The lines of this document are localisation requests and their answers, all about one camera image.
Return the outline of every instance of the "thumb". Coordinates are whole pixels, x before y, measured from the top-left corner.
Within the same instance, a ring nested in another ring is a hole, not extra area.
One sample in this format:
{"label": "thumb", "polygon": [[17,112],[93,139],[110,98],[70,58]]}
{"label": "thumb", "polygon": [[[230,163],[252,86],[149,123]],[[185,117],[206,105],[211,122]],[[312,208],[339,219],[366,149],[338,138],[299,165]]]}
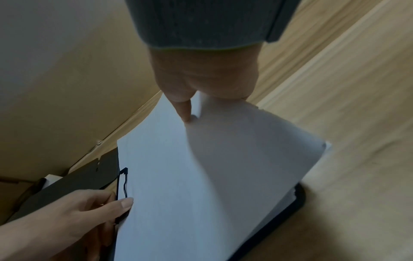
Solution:
{"label": "thumb", "polygon": [[105,223],[109,220],[114,220],[120,217],[123,213],[131,209],[133,198],[128,197],[121,200],[115,200],[107,203],[97,209],[84,212],[85,224],[90,228]]}

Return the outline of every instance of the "fingernail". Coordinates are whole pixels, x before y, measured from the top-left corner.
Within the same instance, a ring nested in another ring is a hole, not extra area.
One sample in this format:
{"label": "fingernail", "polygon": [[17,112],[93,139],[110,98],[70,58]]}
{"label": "fingernail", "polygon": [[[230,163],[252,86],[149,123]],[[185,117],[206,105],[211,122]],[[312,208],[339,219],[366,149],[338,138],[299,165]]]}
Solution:
{"label": "fingernail", "polygon": [[121,199],[120,203],[124,209],[129,209],[133,205],[133,198],[127,197],[125,199]]}

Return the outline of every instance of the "gray sleeve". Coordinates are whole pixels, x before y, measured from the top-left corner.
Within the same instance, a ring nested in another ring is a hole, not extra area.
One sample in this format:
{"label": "gray sleeve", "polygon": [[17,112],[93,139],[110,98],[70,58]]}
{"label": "gray sleeve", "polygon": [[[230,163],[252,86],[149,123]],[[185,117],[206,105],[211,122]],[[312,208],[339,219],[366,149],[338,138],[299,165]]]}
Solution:
{"label": "gray sleeve", "polygon": [[154,48],[230,49],[277,41],[300,0],[126,0]]}

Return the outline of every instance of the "stack of paper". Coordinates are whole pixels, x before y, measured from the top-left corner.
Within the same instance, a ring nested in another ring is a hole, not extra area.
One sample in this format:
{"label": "stack of paper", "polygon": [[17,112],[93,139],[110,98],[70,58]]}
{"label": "stack of paper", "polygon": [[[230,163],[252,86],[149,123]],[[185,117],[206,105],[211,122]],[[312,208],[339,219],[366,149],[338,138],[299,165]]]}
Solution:
{"label": "stack of paper", "polygon": [[227,260],[294,200],[293,187],[326,148],[244,101],[197,94],[192,112],[182,123],[163,96],[118,141],[135,201],[118,231],[116,261]]}

